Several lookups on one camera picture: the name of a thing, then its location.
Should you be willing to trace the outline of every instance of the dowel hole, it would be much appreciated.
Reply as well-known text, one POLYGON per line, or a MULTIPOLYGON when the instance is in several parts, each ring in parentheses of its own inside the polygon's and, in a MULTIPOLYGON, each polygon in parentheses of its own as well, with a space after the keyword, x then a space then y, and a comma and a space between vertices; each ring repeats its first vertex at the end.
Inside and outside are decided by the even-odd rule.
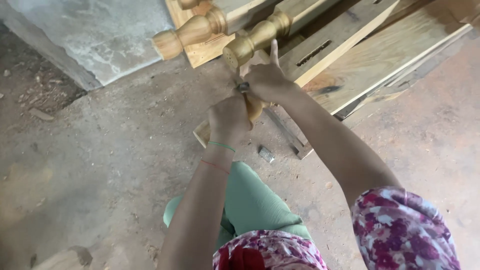
POLYGON ((322 45, 318 46, 316 49, 314 49, 311 53, 309 53, 307 56, 305 56, 304 58, 302 58, 302 60, 300 60, 298 63, 297 63, 297 66, 300 67, 302 66, 303 64, 305 64, 308 60, 310 60, 313 56, 317 55, 319 52, 321 52, 322 50, 324 50, 325 48, 328 47, 328 45, 330 45, 332 43, 331 40, 327 40, 325 41, 322 45))

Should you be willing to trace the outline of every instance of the concrete floor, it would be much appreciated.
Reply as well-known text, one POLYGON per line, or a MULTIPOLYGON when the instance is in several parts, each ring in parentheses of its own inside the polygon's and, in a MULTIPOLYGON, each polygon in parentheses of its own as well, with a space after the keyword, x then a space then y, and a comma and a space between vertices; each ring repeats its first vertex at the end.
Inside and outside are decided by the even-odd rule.
MULTIPOLYGON (((346 122, 408 190, 439 207, 464 269, 480 263, 479 47, 467 41, 406 93, 346 122)), ((90 92, 50 123, 6 126, 0 115, 2 269, 29 269, 35 254, 38 263, 72 245, 89 248, 94 270, 153 269, 165 205, 202 154, 192 130, 233 87, 225 67, 194 70, 178 57, 90 92)), ((341 189, 315 154, 298 160, 262 115, 235 159, 304 218, 331 269, 365 268, 341 189), (258 156, 260 144, 273 163, 258 156)))

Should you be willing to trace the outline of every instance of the hand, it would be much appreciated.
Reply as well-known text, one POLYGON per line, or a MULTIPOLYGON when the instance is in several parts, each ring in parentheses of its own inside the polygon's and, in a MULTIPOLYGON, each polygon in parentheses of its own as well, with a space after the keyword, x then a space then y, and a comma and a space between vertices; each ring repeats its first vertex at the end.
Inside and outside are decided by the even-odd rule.
POLYGON ((234 90, 233 96, 222 100, 208 110, 210 141, 236 147, 245 134, 252 130, 242 94, 234 90))
POLYGON ((270 63, 250 66, 244 80, 250 84, 250 90, 267 102, 280 105, 289 100, 289 95, 299 91, 300 87, 288 80, 278 64, 278 43, 272 40, 270 63))

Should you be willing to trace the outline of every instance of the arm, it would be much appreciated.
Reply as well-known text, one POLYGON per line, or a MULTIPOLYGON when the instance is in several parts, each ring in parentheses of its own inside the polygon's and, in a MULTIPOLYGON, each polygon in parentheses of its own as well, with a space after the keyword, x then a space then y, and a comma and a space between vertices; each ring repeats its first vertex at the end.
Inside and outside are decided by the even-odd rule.
POLYGON ((371 188, 401 187, 368 145, 284 76, 278 66, 276 41, 272 42, 271 63, 251 67, 245 80, 261 99, 285 108, 342 187, 349 207, 371 188))
MULTIPOLYGON (((210 141, 236 147, 250 129, 245 100, 227 98, 209 110, 210 141)), ((234 152, 208 144, 185 195, 175 210, 157 269, 211 269, 220 230, 227 178, 234 152)))

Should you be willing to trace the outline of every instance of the floral shirt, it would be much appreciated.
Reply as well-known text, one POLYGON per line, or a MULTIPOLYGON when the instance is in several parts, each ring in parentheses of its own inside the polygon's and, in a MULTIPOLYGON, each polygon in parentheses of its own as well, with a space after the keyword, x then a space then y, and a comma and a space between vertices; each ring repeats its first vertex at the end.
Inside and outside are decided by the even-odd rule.
MULTIPOLYGON (((459 270, 453 238, 429 202, 403 188, 363 193, 352 207, 353 231, 370 270, 459 270)), ((266 269, 327 270, 312 241, 282 231, 252 231, 223 245, 258 249, 266 269)), ((219 251, 213 256, 218 269, 219 251)))

